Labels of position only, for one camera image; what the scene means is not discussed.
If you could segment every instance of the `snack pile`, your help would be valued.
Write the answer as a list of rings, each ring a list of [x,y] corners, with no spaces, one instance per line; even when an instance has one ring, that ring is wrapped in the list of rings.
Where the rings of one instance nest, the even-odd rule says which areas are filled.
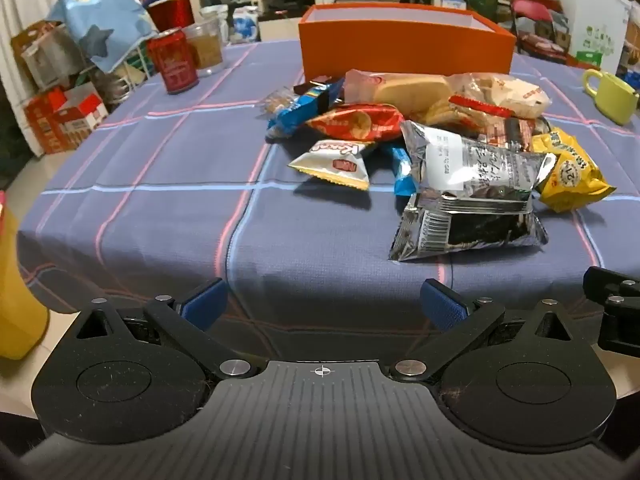
[[[509,75],[449,77],[350,70],[271,93],[267,136],[302,124],[325,138],[289,166],[369,189],[366,156],[380,147],[409,197],[392,260],[548,242],[538,199],[562,213],[613,191],[576,139],[543,117],[546,93]]]

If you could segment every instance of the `white curtain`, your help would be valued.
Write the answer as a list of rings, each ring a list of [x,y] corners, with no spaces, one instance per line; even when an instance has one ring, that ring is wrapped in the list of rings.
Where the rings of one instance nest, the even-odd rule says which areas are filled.
[[[11,50],[11,38],[31,23],[44,19],[56,0],[0,0],[0,78],[31,151],[42,154],[42,149],[29,127],[23,107],[34,91],[18,70]]]

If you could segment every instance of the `tablecloth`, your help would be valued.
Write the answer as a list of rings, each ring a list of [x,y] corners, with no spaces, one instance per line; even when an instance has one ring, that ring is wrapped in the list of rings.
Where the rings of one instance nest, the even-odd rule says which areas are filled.
[[[621,128],[601,115],[581,71],[518,55],[511,65],[542,86],[552,99],[547,118],[577,137],[616,193],[567,214],[537,205],[550,239],[542,248],[392,262],[402,204],[380,152],[367,159],[371,186],[362,192],[287,167],[317,139],[312,132],[265,141],[257,102],[303,80],[300,44],[226,54],[224,72],[183,94],[167,95],[152,78],[38,197],[20,227],[18,259],[44,305],[73,312],[105,297],[134,306],[221,276],[230,299],[211,331],[223,343],[289,358],[293,348],[325,348],[330,360],[352,336],[393,356],[432,335],[418,304],[426,278],[509,308],[555,298],[593,340],[599,312],[582,295],[584,271],[640,276],[640,121]]]

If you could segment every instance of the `green cup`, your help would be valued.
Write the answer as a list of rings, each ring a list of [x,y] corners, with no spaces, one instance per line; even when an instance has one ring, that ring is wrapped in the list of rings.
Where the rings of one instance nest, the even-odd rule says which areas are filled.
[[[600,79],[598,90],[589,86],[589,79]],[[582,74],[585,92],[593,97],[596,108],[617,124],[626,124],[638,106],[638,94],[634,88],[609,72],[590,68]]]

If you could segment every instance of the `red chair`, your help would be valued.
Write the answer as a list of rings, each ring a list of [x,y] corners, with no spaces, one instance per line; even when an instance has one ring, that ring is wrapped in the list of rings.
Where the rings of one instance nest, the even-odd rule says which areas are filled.
[[[522,17],[529,18],[536,22],[536,25],[541,25],[546,28],[550,38],[542,38],[530,32],[518,32],[516,19]],[[546,59],[556,63],[566,63],[566,53],[560,46],[556,45],[553,18],[543,4],[530,0],[512,0],[511,18],[513,19],[511,32],[516,37],[518,53],[524,50],[532,57]]]

